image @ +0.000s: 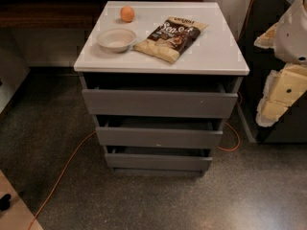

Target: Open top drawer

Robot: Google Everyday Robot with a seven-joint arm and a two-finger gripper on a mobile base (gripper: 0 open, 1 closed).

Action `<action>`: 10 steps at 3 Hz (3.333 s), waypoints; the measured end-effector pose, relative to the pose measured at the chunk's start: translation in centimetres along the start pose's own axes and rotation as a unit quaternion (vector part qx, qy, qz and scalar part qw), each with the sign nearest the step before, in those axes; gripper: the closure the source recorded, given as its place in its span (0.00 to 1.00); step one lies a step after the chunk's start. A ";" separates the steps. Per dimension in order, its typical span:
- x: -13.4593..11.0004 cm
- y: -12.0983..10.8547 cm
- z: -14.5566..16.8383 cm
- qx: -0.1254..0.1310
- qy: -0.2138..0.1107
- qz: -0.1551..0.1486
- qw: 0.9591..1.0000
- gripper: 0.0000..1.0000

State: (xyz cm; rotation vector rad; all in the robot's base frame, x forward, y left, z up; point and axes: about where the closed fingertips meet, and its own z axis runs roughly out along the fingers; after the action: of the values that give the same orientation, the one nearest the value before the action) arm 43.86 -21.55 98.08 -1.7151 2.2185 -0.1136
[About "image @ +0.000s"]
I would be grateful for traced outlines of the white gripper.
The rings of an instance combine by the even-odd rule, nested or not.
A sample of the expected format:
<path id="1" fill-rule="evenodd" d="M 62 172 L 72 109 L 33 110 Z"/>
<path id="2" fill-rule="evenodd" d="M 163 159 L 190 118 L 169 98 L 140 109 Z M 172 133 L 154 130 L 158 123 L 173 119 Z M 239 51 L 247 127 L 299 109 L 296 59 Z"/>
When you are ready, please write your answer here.
<path id="1" fill-rule="evenodd" d="M 258 36 L 254 45 L 273 49 L 286 63 L 280 71 L 271 70 L 257 106 L 256 123 L 271 127 L 307 91 L 307 0 L 295 0 L 280 17 Z"/>

